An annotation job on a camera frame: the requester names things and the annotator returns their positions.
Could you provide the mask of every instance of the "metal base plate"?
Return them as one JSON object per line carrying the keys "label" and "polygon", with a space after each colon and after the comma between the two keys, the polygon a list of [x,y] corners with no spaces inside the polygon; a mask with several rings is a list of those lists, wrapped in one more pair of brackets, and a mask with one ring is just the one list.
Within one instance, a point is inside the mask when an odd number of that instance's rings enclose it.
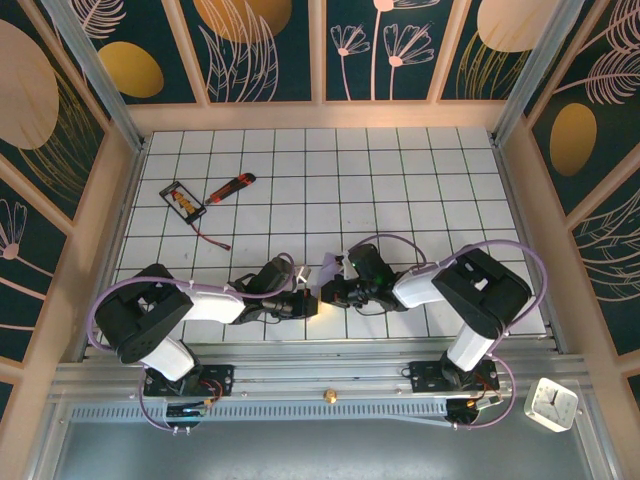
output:
{"label": "metal base plate", "polygon": [[[454,387],[442,375],[442,364],[439,360],[432,362],[411,362],[409,363],[411,378],[411,388],[413,393],[437,393],[437,392],[459,392],[461,389]],[[477,373],[487,384],[495,389],[500,389],[496,365],[491,360],[480,362],[473,372]],[[472,382],[463,387],[463,391],[482,391],[484,385],[475,375]]]}
{"label": "metal base plate", "polygon": [[[216,382],[222,385],[223,397],[231,395],[233,389],[233,373],[235,367],[233,365],[203,365],[203,371],[200,375],[200,381],[217,387]],[[160,382],[151,382],[144,386],[145,397],[177,397],[174,392],[163,386]],[[181,398],[189,397],[210,397],[211,390],[207,385],[199,385],[198,389],[191,395],[184,395]]]}

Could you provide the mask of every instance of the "red wire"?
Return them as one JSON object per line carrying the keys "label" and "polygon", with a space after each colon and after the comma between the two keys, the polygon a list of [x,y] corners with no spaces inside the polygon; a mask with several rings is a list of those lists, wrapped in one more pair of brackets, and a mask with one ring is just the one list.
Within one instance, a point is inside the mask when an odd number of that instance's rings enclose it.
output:
{"label": "red wire", "polygon": [[209,243],[211,243],[212,245],[216,245],[216,246],[218,246],[218,247],[220,247],[220,248],[224,248],[227,252],[228,252],[229,250],[231,250],[231,245],[227,245],[226,243],[216,242],[215,240],[213,240],[213,239],[211,239],[211,238],[207,237],[206,235],[203,235],[203,234],[200,232],[200,230],[198,230],[198,229],[196,228],[196,226],[195,226],[195,225],[193,225],[193,224],[192,224],[192,225],[191,225],[191,228],[193,228],[193,231],[194,231],[194,232],[196,232],[196,235],[198,235],[200,238],[202,238],[205,242],[209,242]]}

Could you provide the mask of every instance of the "yellow circle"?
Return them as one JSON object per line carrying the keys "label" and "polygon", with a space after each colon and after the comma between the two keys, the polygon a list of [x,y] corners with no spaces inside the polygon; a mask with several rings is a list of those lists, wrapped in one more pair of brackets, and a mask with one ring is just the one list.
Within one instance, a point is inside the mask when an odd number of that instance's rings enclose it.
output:
{"label": "yellow circle", "polygon": [[145,50],[129,42],[113,42],[98,52],[116,88],[136,98],[156,95],[164,87],[160,65]]}
{"label": "yellow circle", "polygon": [[580,103],[564,107],[551,129],[551,164],[560,175],[578,173],[596,144],[598,125],[593,112]]}
{"label": "yellow circle", "polygon": [[[291,0],[246,0],[246,3],[255,15],[258,27],[259,17],[264,18],[274,37],[284,30],[291,18]],[[245,0],[193,0],[193,4],[204,23],[222,38],[238,43],[252,43],[256,38],[250,33],[255,26],[249,22]],[[242,22],[240,26],[233,26],[238,23],[231,21],[234,18]]]}
{"label": "yellow circle", "polygon": [[40,47],[0,20],[0,138],[14,147],[44,145],[58,123],[58,84]]}
{"label": "yellow circle", "polygon": [[482,0],[478,35],[498,52],[525,52],[538,43],[558,0]]}

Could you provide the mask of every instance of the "floor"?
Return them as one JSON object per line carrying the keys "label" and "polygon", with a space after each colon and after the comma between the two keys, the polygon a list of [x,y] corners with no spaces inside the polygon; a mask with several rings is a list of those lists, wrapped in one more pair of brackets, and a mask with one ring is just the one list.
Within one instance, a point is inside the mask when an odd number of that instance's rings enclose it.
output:
{"label": "floor", "polygon": [[[226,252],[197,238],[159,196],[174,180],[206,198],[240,173],[257,181],[208,208],[203,234],[232,244]],[[154,262],[176,278],[221,285],[257,272],[279,252],[319,266],[325,252],[376,232],[415,241],[430,260],[485,239],[517,240],[498,169],[482,128],[373,128],[158,132],[136,195],[114,280]],[[403,243],[376,242],[396,269],[416,263]],[[491,248],[494,258],[531,283],[522,254]],[[445,302],[362,317],[322,304],[311,319],[278,325],[183,322],[171,336],[187,344],[455,336],[462,319]],[[539,335],[539,312],[512,333]]]}

